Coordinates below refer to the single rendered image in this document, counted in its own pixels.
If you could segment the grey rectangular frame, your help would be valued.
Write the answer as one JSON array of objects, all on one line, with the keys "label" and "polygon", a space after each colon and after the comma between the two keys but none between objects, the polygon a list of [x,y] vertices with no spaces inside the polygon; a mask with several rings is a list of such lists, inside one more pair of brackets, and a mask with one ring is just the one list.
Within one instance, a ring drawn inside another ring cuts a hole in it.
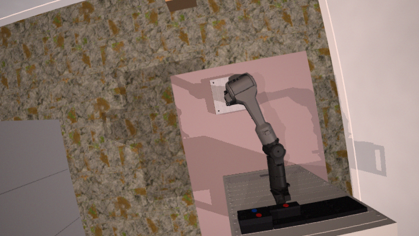
[{"label": "grey rectangular frame", "polygon": [[291,200],[279,205],[268,169],[223,176],[231,236],[398,236],[397,222],[302,166],[285,175]]}]

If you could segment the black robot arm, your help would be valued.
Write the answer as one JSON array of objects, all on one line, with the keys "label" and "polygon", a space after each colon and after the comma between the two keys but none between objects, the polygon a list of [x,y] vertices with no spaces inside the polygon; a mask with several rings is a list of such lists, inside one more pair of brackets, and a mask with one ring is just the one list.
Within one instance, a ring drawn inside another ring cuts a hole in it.
[{"label": "black robot arm", "polygon": [[[262,150],[268,156],[268,172],[272,177],[285,175],[284,156],[286,149],[279,143],[270,123],[266,122],[256,99],[257,84],[249,73],[234,74],[228,78],[224,99],[226,106],[244,105],[256,124],[255,131],[262,143]],[[276,140],[276,141],[275,141]]]}]

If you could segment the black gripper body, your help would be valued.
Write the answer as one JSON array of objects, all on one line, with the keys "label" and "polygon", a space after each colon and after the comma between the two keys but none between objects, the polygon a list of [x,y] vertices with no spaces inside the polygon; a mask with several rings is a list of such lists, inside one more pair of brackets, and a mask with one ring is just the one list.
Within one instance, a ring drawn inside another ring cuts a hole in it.
[{"label": "black gripper body", "polygon": [[291,200],[291,196],[288,192],[288,187],[290,187],[290,184],[286,182],[285,175],[282,177],[272,177],[269,175],[269,182],[271,190],[282,195],[285,201]]}]

